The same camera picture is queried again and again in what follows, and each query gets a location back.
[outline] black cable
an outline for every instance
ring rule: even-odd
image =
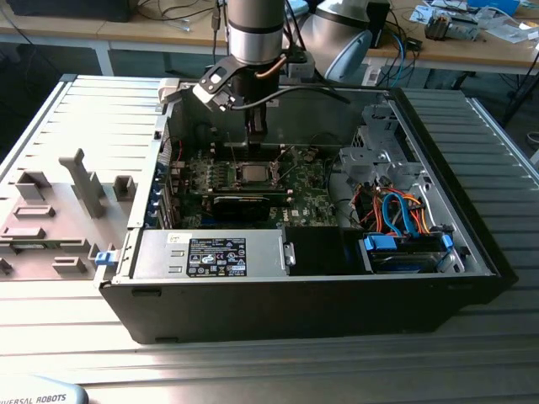
[[[213,45],[211,47],[211,55],[213,56],[213,64],[216,64],[216,48],[217,48],[217,32],[221,28],[221,6],[219,0],[216,0],[216,5],[211,14],[211,29],[213,29]]]
[[[224,18],[225,20],[225,38],[226,38],[226,42],[227,42],[227,55],[230,55],[230,47],[229,47],[229,44],[228,44],[228,15],[227,15],[227,7],[228,7],[228,3],[227,2],[224,2],[222,4],[222,17]]]
[[[505,107],[504,117],[502,119],[502,127],[505,127],[507,125],[507,123],[516,113],[520,105],[524,102],[523,99],[519,99],[519,92],[521,91],[522,88],[524,88],[528,77],[530,76],[531,72],[533,71],[533,68],[537,64],[538,59],[539,59],[539,52],[537,52],[535,59],[533,60],[530,68],[528,69],[528,72],[526,73],[524,78],[520,81],[520,86],[515,90],[513,97],[511,97],[510,101],[507,103],[507,106]]]
[[[144,4],[148,3],[150,0],[147,0],[145,1],[144,3],[140,4],[140,6],[143,6]],[[161,12],[161,17],[164,17],[166,13],[168,13],[169,11],[172,11],[172,10],[177,10],[179,8],[187,8],[187,7],[193,7],[195,6],[200,0],[194,0],[192,3],[190,4],[185,4],[184,6],[172,6],[172,7],[169,7],[169,8],[165,8],[162,12]]]
[[[292,22],[294,23],[294,28],[297,32],[297,39],[299,39],[302,49],[306,51],[307,48],[305,47],[305,42],[303,42],[302,32],[300,31],[300,25],[297,23],[296,15],[294,15],[294,9],[292,8],[288,0],[286,0],[286,7],[288,8],[288,12],[290,13],[290,16],[292,17]]]
[[[296,15],[294,14],[294,10],[292,8],[292,6],[290,5],[290,1],[289,0],[286,0],[286,7],[288,8],[288,12],[290,13],[290,16],[292,17],[292,22],[294,23],[294,29],[296,30],[297,32],[297,39],[300,41],[300,46],[302,47],[302,49],[304,51],[307,50],[306,46],[305,46],[305,42],[303,41],[303,37],[302,37],[302,31],[300,30],[300,25],[297,23],[297,19],[296,19]],[[286,16],[285,14],[285,19],[286,19],[286,24],[288,25],[288,30],[290,31],[290,35],[291,35],[291,43],[295,43],[294,41],[294,33],[291,32],[291,27],[290,27],[290,22],[288,21],[288,17]],[[325,77],[323,76],[323,74],[321,72],[318,71],[318,69],[316,68],[316,66],[314,67],[314,75],[318,78],[318,80],[323,84],[325,85],[326,87],[328,87],[330,90],[332,90],[334,93],[337,93],[337,90],[331,85],[331,83],[325,79]]]
[[[20,36],[22,36],[22,37],[24,38],[24,40],[26,40],[26,42],[28,42],[30,45],[32,45],[32,46],[34,47],[35,51],[36,51],[37,53],[40,54],[40,56],[47,62],[47,64],[48,64],[50,67],[52,67],[52,69],[56,72],[56,74],[58,74],[58,76],[61,76],[61,72],[56,68],[56,66],[54,66],[54,64],[49,60],[49,58],[46,57],[45,55],[43,55],[43,54],[41,53],[41,51],[39,50],[39,48],[38,48],[38,47],[37,47],[31,40],[29,40],[28,36],[26,36],[26,35],[24,34],[24,32],[21,31],[17,25],[15,25],[15,23],[8,17],[8,15],[6,14],[6,12],[3,11],[3,7],[2,7],[2,6],[0,6],[0,12],[2,12],[3,17],[10,23],[10,25],[11,25],[12,27],[15,28],[15,30],[17,31],[17,33],[18,33]]]
[[[312,146],[312,143],[314,142],[314,140],[317,137],[322,136],[322,135],[326,135],[326,136],[331,137],[334,141],[339,143],[341,145],[341,147],[344,147],[344,143],[337,137],[337,135],[335,135],[334,133],[329,132],[327,130],[324,130],[322,132],[318,132],[318,133],[315,133],[314,135],[312,135],[311,140],[309,141],[309,146]]]
[[[415,53],[415,50],[412,50],[412,54],[414,55],[414,59],[401,71],[401,77],[400,80],[403,80],[407,77],[410,77],[415,69],[415,62],[417,61],[417,58],[419,57],[419,53]],[[409,68],[412,68],[412,70],[408,71],[406,74],[402,74],[406,72]],[[393,73],[389,78],[393,79],[397,76],[398,72]]]
[[[498,74],[498,76],[499,76],[499,78],[502,79],[502,81],[503,81],[505,84],[507,84],[507,85],[508,85],[509,87],[511,87],[513,90],[516,90],[515,84],[514,84],[513,82],[509,82],[509,81],[508,81],[509,79],[508,79],[507,77],[505,77],[505,75],[503,75],[503,74]]]
[[[232,111],[244,111],[245,109],[251,109],[254,107],[258,107],[259,105],[265,104],[271,101],[272,99],[280,97],[283,94],[290,93],[292,91],[299,91],[299,90],[321,93],[321,94],[327,95],[328,97],[334,98],[340,101],[341,103],[350,104],[350,100],[347,99],[346,97],[343,97],[342,95],[334,93],[323,87],[295,86],[295,87],[288,87],[288,88],[283,88],[279,91],[275,91],[273,94],[270,94],[269,96],[259,99],[258,101],[251,104],[245,104],[245,105],[239,105],[239,106],[231,105],[229,106],[229,109]]]
[[[186,19],[188,17],[193,17],[194,15],[197,15],[197,14],[201,14],[201,13],[205,13],[207,11],[211,11],[213,10],[213,7],[210,7],[210,8],[204,8],[203,10],[199,10],[199,11],[196,11],[194,13],[191,13],[191,14],[187,14],[187,15],[182,15],[180,17],[174,17],[174,18],[166,18],[166,19],[155,19],[154,17],[151,17],[149,15],[145,15],[143,12],[141,12],[141,10],[138,8],[136,11],[142,16],[144,17],[145,19],[150,19],[151,21],[175,21],[177,19]]]
[[[340,155],[340,150],[337,151],[337,154],[335,154],[335,157],[331,161],[331,164],[329,164],[329,173],[328,173],[328,176],[326,177],[326,192],[328,193],[328,199],[329,199],[330,204],[332,204],[333,202],[332,202],[332,198],[331,198],[331,193],[329,192],[329,181],[331,180],[331,174],[334,171],[334,165],[337,162],[337,159],[339,158],[339,155]]]

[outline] blue latch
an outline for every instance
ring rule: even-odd
[[[382,234],[369,235],[364,239],[363,242],[365,243],[365,248],[367,251],[397,249],[397,243],[395,242],[395,238],[393,236],[386,236]]]
[[[444,243],[444,246],[446,246],[446,248],[448,250],[451,250],[451,248],[453,247],[453,240],[451,239],[451,236],[449,234],[444,234],[442,237],[441,237],[441,240],[443,241]]]

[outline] copper pipe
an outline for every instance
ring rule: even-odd
[[[256,78],[264,79],[271,76],[273,73],[278,72],[279,69],[286,63],[286,56],[282,56],[272,67],[270,67],[264,73],[254,73]]]

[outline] floor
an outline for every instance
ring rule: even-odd
[[[92,50],[40,46],[36,50],[31,45],[19,47],[21,61],[11,63],[5,58],[0,62],[0,119],[3,122],[0,159],[9,152],[19,135],[29,123],[42,102],[56,85],[60,73],[99,75],[99,64]],[[54,69],[45,60],[46,57]],[[116,50],[111,60],[117,75],[138,77],[169,76],[167,69],[179,72],[182,77],[196,78],[202,75],[204,67],[211,63],[209,55],[171,55],[168,66],[160,53]],[[412,78],[402,80],[410,87],[423,85],[427,88],[449,88],[457,76],[452,71],[428,71],[416,69]],[[514,86],[515,77],[498,74],[478,73],[469,77],[462,85],[462,91],[479,98],[481,103],[496,119],[503,115],[509,101],[508,92]],[[535,149],[526,141],[526,133],[539,130],[537,100],[528,99],[506,130],[523,152],[531,156]]]

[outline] black connector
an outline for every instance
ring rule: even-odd
[[[421,48],[423,46],[422,40],[416,40],[415,38],[408,37],[404,43],[406,45],[406,49],[409,51],[421,52]]]
[[[219,2],[216,2],[216,6],[213,8],[211,14],[211,29],[213,32],[217,32],[221,28],[221,7],[219,7]]]

